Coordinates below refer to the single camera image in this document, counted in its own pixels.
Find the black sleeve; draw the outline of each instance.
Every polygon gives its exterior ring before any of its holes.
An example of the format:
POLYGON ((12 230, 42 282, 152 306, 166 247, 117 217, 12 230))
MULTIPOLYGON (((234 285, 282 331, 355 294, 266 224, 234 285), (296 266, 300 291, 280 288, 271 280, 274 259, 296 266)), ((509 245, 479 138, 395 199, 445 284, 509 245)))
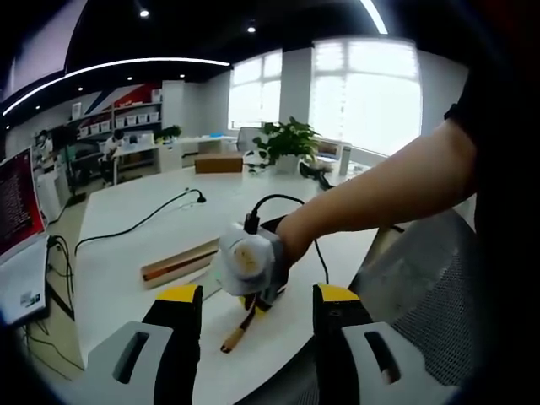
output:
POLYGON ((478 149, 484 148, 489 138, 501 130, 508 120, 504 107, 510 101, 506 83, 485 71, 471 72, 462 96, 445 114, 467 133, 478 149))

